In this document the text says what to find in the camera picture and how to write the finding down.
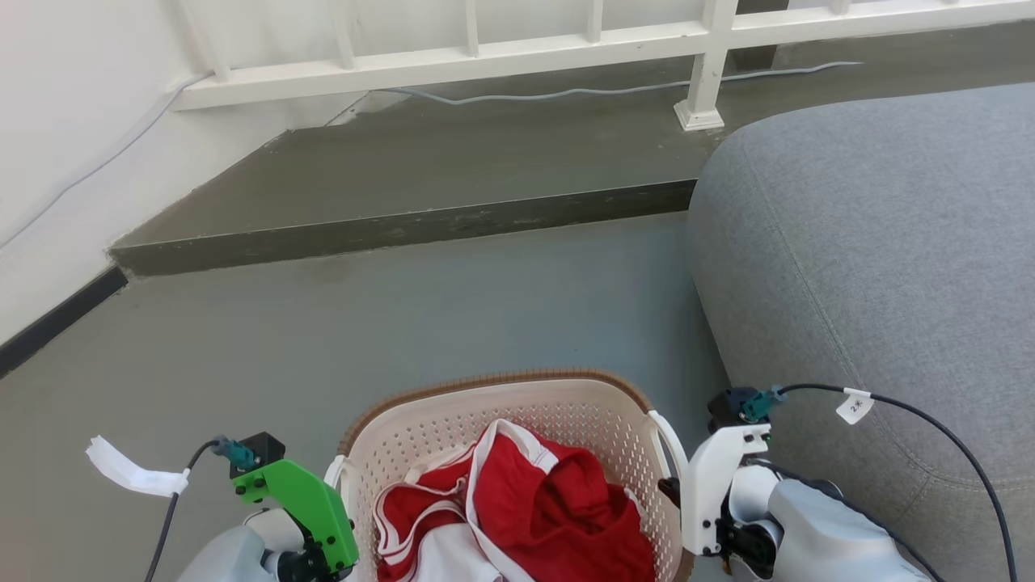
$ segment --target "red clothing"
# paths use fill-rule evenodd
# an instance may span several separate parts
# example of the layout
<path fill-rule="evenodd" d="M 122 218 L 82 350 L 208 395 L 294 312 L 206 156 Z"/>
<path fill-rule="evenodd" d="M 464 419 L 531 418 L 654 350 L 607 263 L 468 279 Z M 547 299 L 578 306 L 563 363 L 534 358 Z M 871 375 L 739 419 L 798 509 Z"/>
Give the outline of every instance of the red clothing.
<path fill-rule="evenodd" d="M 495 420 L 471 448 L 407 476 L 378 498 L 383 581 L 422 580 L 426 532 L 465 519 L 477 546 L 461 556 L 421 553 L 437 562 L 425 570 L 469 559 L 491 562 L 509 582 L 654 581 L 635 503 L 584 448 Z"/>

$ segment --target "cable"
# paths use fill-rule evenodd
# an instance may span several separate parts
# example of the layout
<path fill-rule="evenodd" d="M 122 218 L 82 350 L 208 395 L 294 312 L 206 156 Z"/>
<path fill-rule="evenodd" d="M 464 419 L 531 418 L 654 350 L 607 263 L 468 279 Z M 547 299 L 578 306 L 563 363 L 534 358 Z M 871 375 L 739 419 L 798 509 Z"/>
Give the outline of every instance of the cable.
<path fill-rule="evenodd" d="M 210 446 L 215 446 L 219 444 L 217 440 L 210 440 L 203 444 L 201 448 L 195 452 L 194 457 L 190 458 L 190 462 L 187 463 L 187 469 L 194 469 L 198 459 L 201 458 L 202 454 L 208 449 Z M 173 498 L 169 501 L 169 511 L 166 512 L 166 523 L 161 525 L 161 534 L 158 535 L 158 545 L 154 548 L 154 557 L 151 558 L 151 568 L 147 569 L 147 576 L 144 578 L 144 582 L 151 582 L 154 578 L 154 571 L 158 569 L 158 560 L 161 558 L 161 550 L 166 547 L 166 537 L 169 536 L 169 526 L 173 524 L 173 512 L 176 511 L 176 502 L 180 499 L 179 493 L 173 493 Z"/>
<path fill-rule="evenodd" d="M 821 64 L 819 66 L 814 66 L 810 68 L 789 68 L 782 70 L 757 70 L 755 72 L 744 72 L 742 75 L 732 75 L 730 77 L 723 77 L 722 81 L 743 81 L 745 79 L 757 79 L 759 77 L 776 77 L 780 75 L 803 75 L 808 72 L 817 72 L 825 68 L 831 68 L 834 66 L 845 66 L 851 64 L 862 64 L 861 62 L 854 61 L 836 61 L 828 62 L 826 64 Z M 389 93 L 403 93 L 405 95 L 414 95 L 416 97 L 423 97 L 425 99 L 432 99 L 434 101 L 439 101 L 440 104 L 445 104 L 449 106 L 461 106 L 475 104 L 479 101 L 540 101 L 545 99 L 556 99 L 557 97 L 564 97 L 567 95 L 574 95 L 576 93 L 585 93 L 588 95 L 627 95 L 629 93 L 641 93 L 644 91 L 654 91 L 656 89 L 668 89 L 671 87 L 685 87 L 690 84 L 689 81 L 677 81 L 675 83 L 663 83 L 661 85 L 646 85 L 643 87 L 632 87 L 630 89 L 568 89 L 566 91 L 560 91 L 557 93 L 545 93 L 542 95 L 479 95 L 477 97 L 467 97 L 466 99 L 450 99 L 433 93 L 427 93 L 419 89 L 409 89 L 405 87 L 396 87 L 394 89 L 380 89 L 381 91 L 387 91 Z"/>
<path fill-rule="evenodd" d="M 744 463 L 747 464 L 747 465 L 758 465 L 760 467 L 766 467 L 766 468 L 772 469 L 773 471 L 775 471 L 779 475 L 782 475 L 782 476 L 785 476 L 787 478 L 792 478 L 792 479 L 798 481 L 802 485 L 804 485 L 806 487 L 809 487 L 811 489 L 815 489 L 816 491 L 819 491 L 820 493 L 826 495 L 827 497 L 833 499 L 834 501 L 840 501 L 849 510 L 852 510 L 853 512 L 856 512 L 856 513 L 860 514 L 862 517 L 864 517 L 864 518 L 868 519 L 869 521 L 874 522 L 874 525 L 876 525 L 877 527 L 880 527 L 884 531 L 887 531 L 888 532 L 888 536 L 890 536 L 892 540 L 894 540 L 903 548 L 906 548 L 906 551 L 909 552 L 909 554 L 911 556 L 913 556 L 913 558 L 920 565 L 922 565 L 924 570 L 927 571 L 927 574 L 930 574 L 930 577 L 935 579 L 935 582 L 945 582 L 945 579 L 942 578 L 941 576 L 939 576 L 939 574 L 937 572 L 935 572 L 935 566 L 930 565 L 930 562 L 928 562 L 926 559 L 924 559 L 924 557 L 922 555 L 920 555 L 920 552 L 917 551 L 917 549 L 914 548 L 912 544 L 910 544 L 909 542 L 907 542 L 906 540 L 904 540 L 900 535 L 898 535 L 897 533 L 895 533 L 890 527 L 888 527 L 888 526 L 884 525 L 883 523 L 881 523 L 880 520 L 878 520 L 877 518 L 875 518 L 874 516 L 871 516 L 868 512 L 866 512 L 866 510 L 863 510 L 862 507 L 860 507 L 860 506 L 856 505 L 855 503 L 849 501 L 844 496 L 842 497 L 834 497 L 833 495 L 830 494 L 829 491 L 824 491 L 823 489 L 820 489 L 819 487 L 814 486 L 811 483 L 809 483 L 807 479 L 805 479 L 805 477 L 803 477 L 801 475 L 798 475 L 798 474 L 795 474 L 795 473 L 793 473 L 793 472 L 791 472 L 791 471 L 789 471 L 789 470 L 787 470 L 787 469 L 785 469 L 782 467 L 779 467 L 779 466 L 775 465 L 774 463 L 770 463 L 768 460 L 765 460 L 765 459 L 747 459 L 746 461 L 744 461 Z"/>
<path fill-rule="evenodd" d="M 845 391 L 845 388 L 838 386 L 832 386 L 829 384 L 792 384 L 790 386 L 785 386 L 782 388 L 779 388 L 778 390 L 776 390 L 776 395 L 782 396 L 787 392 L 804 388 L 809 388 L 815 390 L 825 390 L 830 392 L 848 394 Z M 873 392 L 867 392 L 867 394 L 869 394 L 869 398 L 876 400 L 877 402 L 883 402 L 885 404 L 897 406 L 898 408 L 901 408 L 903 410 L 908 410 L 913 414 L 916 414 L 917 416 L 923 418 L 927 423 L 930 423 L 936 429 L 942 431 L 942 434 L 949 437 L 949 440 L 951 440 L 952 443 L 955 444 L 959 448 L 959 450 L 964 453 L 964 455 L 967 457 L 967 460 L 970 461 L 970 464 L 974 467 L 974 470 L 977 471 L 977 476 L 981 479 L 981 484 L 984 485 L 984 490 L 988 492 L 988 498 L 992 499 L 992 506 L 996 511 L 996 519 L 999 520 L 999 529 L 1000 532 L 1003 534 L 1003 549 L 1006 551 L 1006 569 L 1010 575 L 1010 582 L 1017 582 L 1017 564 L 1013 557 L 1013 541 L 1010 539 L 1010 528 L 1006 525 L 1006 514 L 1003 512 L 1003 504 L 999 502 L 999 496 L 996 495 L 996 489 L 992 486 L 992 481 L 988 479 L 988 475 L 985 474 L 984 468 L 982 468 L 981 464 L 977 462 L 977 458 L 974 457 L 974 454 L 971 453 L 970 448 L 967 448 L 967 445 L 964 444 L 962 440 L 959 440 L 959 437 L 954 435 L 952 431 L 950 431 L 945 425 L 939 423 L 938 419 L 936 419 L 930 414 L 927 414 L 923 410 L 920 410 L 915 406 L 906 404 L 905 402 L 897 401 L 893 398 L 881 395 L 875 395 Z"/>
<path fill-rule="evenodd" d="M 263 507 L 263 508 L 259 510 L 258 512 L 256 512 L 256 513 L 252 514 L 250 516 L 244 518 L 244 523 L 242 523 L 241 525 L 247 525 L 248 522 L 252 521 L 252 518 L 259 517 L 259 516 L 265 514 L 268 511 L 269 511 L 269 507 Z"/>
<path fill-rule="evenodd" d="M 144 137 L 144 134 L 146 134 L 148 132 L 148 129 L 150 129 L 151 127 L 153 127 L 154 124 L 158 122 L 158 119 L 162 115 L 165 115 L 165 113 L 167 111 L 169 111 L 169 108 L 172 107 L 173 101 L 176 100 L 176 97 L 180 96 L 180 93 L 182 93 L 184 89 L 186 89 L 187 87 L 189 87 L 189 86 L 194 85 L 195 83 L 201 81 L 202 79 L 207 79 L 207 78 L 209 78 L 211 76 L 212 76 L 211 72 L 207 72 L 207 74 L 204 74 L 204 75 L 196 75 L 196 76 L 191 77 L 190 79 L 187 79 L 183 83 L 180 83 L 180 85 L 177 86 L 176 89 L 173 91 L 172 96 L 170 96 L 169 99 L 166 100 L 166 104 L 161 107 L 161 109 L 158 111 L 158 113 L 156 113 L 155 115 L 153 115 L 150 118 L 150 120 L 147 121 L 147 123 L 144 125 L 144 127 L 141 130 L 137 132 L 134 135 L 134 137 L 130 138 L 128 142 L 126 142 L 126 144 L 124 146 L 122 146 L 121 148 L 119 148 L 118 151 L 116 151 L 115 153 L 113 153 L 112 155 L 110 155 L 107 159 L 105 159 L 103 162 L 101 162 L 100 165 L 97 166 L 96 168 L 94 168 L 93 170 L 90 170 L 89 172 L 83 174 L 82 176 L 80 176 L 79 178 L 77 178 L 76 180 L 73 180 L 70 184 L 64 186 L 63 188 L 61 188 L 59 191 L 57 191 L 57 194 L 54 194 L 53 196 L 51 196 L 47 200 L 47 202 L 43 203 L 43 206 L 39 210 L 36 210 L 35 212 L 29 214 L 24 221 L 22 221 L 22 224 L 20 226 L 17 226 L 13 229 L 11 229 L 9 231 L 9 234 L 4 234 L 2 237 L 0 237 L 0 249 L 3 249 L 4 246 L 6 246 L 8 242 L 10 242 L 11 240 L 14 240 L 16 238 L 18 238 L 19 235 L 21 235 L 29 227 L 31 227 L 36 221 L 39 220 L 39 216 L 42 216 L 45 212 L 47 212 L 55 204 L 57 204 L 58 200 L 61 200 L 61 197 L 64 196 L 65 193 L 67 193 L 69 190 L 78 186 L 84 180 L 86 180 L 90 176 L 92 176 L 92 175 L 96 174 L 97 172 L 99 172 L 100 170 L 102 170 L 106 166 L 108 166 L 109 164 L 111 164 L 112 162 L 114 162 L 116 157 L 122 155 L 122 152 L 124 152 L 125 150 L 129 149 L 129 147 L 132 146 L 132 144 L 137 143 L 138 140 L 140 140 L 142 137 Z"/>

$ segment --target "gray cushion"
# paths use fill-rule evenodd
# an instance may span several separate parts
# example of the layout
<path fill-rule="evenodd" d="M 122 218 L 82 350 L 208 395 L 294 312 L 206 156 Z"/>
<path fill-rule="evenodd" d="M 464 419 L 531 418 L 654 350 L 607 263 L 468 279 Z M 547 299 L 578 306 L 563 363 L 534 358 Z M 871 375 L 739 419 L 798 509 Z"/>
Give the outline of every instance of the gray cushion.
<path fill-rule="evenodd" d="M 1035 580 L 1035 84 L 856 101 L 736 132 L 689 208 L 734 385 L 826 382 L 919 406 L 995 482 Z M 794 392 L 774 460 L 834 481 L 948 580 L 1006 580 L 977 474 L 908 412 L 855 427 Z"/>

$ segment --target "railing post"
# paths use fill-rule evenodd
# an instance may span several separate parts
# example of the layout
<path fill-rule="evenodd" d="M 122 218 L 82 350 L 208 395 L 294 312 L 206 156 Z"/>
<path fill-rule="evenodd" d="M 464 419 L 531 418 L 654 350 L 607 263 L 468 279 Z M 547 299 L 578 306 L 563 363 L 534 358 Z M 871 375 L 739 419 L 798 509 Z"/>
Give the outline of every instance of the railing post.
<path fill-rule="evenodd" d="M 212 69 L 217 80 L 229 81 L 230 63 L 223 54 L 223 45 L 210 24 L 211 19 L 204 13 L 205 9 L 201 4 L 202 0 L 183 0 L 183 11 L 194 32 L 195 41 L 198 42 L 198 50 L 205 59 L 205 66 Z"/>
<path fill-rule="evenodd" d="M 830 11 L 840 17 L 848 13 L 851 5 L 852 0 L 830 0 Z"/>
<path fill-rule="evenodd" d="M 722 118 L 715 109 L 722 65 L 730 49 L 730 31 L 737 13 L 737 0 L 705 0 L 701 24 L 708 30 L 706 49 L 693 57 L 690 90 L 676 104 L 676 115 L 686 132 L 721 127 Z"/>
<path fill-rule="evenodd" d="M 337 36 L 337 51 L 342 55 L 342 68 L 356 67 L 356 53 L 352 48 L 352 37 L 349 35 L 349 10 L 346 0 L 327 0 L 330 20 L 334 23 L 334 35 Z"/>
<path fill-rule="evenodd" d="M 599 42 L 601 29 L 603 29 L 603 0 L 589 0 L 589 25 L 586 27 L 586 38 L 590 42 Z"/>
<path fill-rule="evenodd" d="M 467 54 L 478 56 L 478 12 L 476 0 L 464 0 L 464 14 L 467 28 Z"/>

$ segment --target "white wall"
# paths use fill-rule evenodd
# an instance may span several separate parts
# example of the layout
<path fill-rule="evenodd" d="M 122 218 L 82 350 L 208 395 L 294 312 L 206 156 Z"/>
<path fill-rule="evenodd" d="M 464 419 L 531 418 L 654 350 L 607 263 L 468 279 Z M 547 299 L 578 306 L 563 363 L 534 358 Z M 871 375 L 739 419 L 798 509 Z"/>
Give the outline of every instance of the white wall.
<path fill-rule="evenodd" d="M 203 69 L 180 19 L 175 0 L 2 3 L 0 232 Z M 118 237 L 285 129 L 322 124 L 355 97 L 168 113 L 0 250 L 0 344 L 102 272 Z"/>
<path fill-rule="evenodd" d="M 348 0 L 357 54 L 464 43 L 463 0 Z M 483 42 L 584 30 L 590 0 L 479 0 Z M 0 3 L 0 232 L 122 143 L 164 93 L 204 69 L 179 0 Z M 325 0 L 211 0 L 232 65 L 334 58 Z M 691 20 L 699 0 L 608 0 L 604 27 Z M 0 343 L 110 262 L 105 249 L 287 128 L 357 95 L 169 113 L 0 250 Z"/>

